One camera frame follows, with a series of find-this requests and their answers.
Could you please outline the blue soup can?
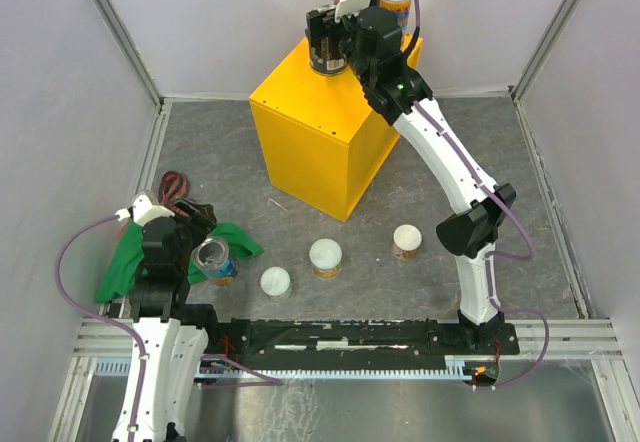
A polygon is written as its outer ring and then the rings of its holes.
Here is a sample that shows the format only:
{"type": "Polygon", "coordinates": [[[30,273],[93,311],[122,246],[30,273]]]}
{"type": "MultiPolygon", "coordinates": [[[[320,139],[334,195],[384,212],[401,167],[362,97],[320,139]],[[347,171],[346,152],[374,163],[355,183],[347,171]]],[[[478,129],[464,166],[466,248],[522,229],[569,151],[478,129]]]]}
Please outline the blue soup can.
{"type": "Polygon", "coordinates": [[[309,56],[312,69],[324,76],[337,75],[346,66],[338,44],[329,37],[310,40],[309,56]]]}

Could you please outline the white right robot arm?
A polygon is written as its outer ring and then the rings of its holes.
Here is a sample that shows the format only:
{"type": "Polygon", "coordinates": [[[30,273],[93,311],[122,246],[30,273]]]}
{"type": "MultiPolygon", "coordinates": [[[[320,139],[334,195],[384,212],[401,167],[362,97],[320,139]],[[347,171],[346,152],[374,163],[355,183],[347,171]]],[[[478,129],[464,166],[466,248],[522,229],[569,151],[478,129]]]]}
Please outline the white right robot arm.
{"type": "Polygon", "coordinates": [[[336,59],[350,68],[368,105],[410,143],[442,187],[452,213],[436,234],[455,258],[461,299],[457,322],[439,340],[481,353],[504,323],[490,294],[490,253],[516,192],[510,184],[497,184],[461,145],[432,90],[409,65],[413,47],[403,43],[395,14],[370,6],[337,19],[336,11],[323,6],[307,13],[310,58],[336,59]]]}

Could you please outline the small can white lid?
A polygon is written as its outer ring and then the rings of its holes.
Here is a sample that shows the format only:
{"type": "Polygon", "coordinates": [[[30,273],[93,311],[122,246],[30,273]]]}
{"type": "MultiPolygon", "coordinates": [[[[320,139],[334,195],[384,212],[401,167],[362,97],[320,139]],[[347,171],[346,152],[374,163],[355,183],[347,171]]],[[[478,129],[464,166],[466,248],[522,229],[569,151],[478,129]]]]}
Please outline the small can white lid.
{"type": "Polygon", "coordinates": [[[417,227],[410,224],[400,225],[393,233],[392,253],[399,259],[412,258],[421,243],[422,234],[417,227]]]}

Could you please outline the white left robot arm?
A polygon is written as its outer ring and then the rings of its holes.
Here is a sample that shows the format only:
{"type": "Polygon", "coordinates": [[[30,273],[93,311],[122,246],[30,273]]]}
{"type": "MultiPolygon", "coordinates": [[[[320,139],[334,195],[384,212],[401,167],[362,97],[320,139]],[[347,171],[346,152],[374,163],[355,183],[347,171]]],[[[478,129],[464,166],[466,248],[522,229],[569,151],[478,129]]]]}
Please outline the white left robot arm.
{"type": "Polygon", "coordinates": [[[221,340],[209,304],[187,301],[193,251],[216,227],[209,204],[174,209],[142,197],[133,208],[142,259],[129,294],[132,357],[114,441],[182,441],[188,400],[204,352],[221,340]]]}

